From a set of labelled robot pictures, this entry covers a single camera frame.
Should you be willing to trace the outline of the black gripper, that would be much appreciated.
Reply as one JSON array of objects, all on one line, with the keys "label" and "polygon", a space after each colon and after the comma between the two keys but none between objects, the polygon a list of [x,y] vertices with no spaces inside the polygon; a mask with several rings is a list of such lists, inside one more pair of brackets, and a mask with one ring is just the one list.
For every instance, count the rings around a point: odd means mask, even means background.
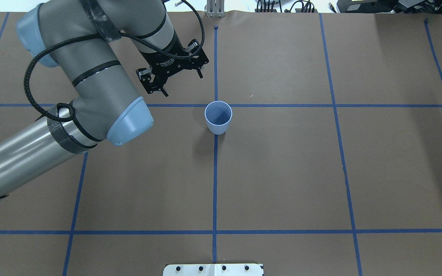
[{"label": "black gripper", "polygon": [[169,94],[164,88],[167,79],[182,70],[196,70],[199,78],[203,79],[202,70],[209,62],[209,58],[197,39],[191,40],[188,47],[184,48],[179,39],[175,38],[167,48],[163,49],[163,52],[180,57],[191,55],[192,57],[182,59],[169,57],[159,52],[142,53],[149,68],[138,68],[136,74],[147,94],[159,91],[168,97]]}]

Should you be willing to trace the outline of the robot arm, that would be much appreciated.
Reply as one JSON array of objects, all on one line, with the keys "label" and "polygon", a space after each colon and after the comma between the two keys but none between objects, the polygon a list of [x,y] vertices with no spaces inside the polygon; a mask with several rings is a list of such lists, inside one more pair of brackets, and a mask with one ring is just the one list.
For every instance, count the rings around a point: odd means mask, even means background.
[{"label": "robot arm", "polygon": [[[145,91],[161,92],[169,77],[201,70],[205,28],[192,9],[200,39],[183,47],[163,0],[51,0],[21,17],[16,33],[32,60],[23,91],[39,118],[0,143],[0,201],[12,191],[68,159],[107,140],[121,146],[154,123],[146,102],[111,43],[130,39],[147,66],[137,70]],[[38,64],[59,67],[76,97],[44,108],[31,92]]]}]

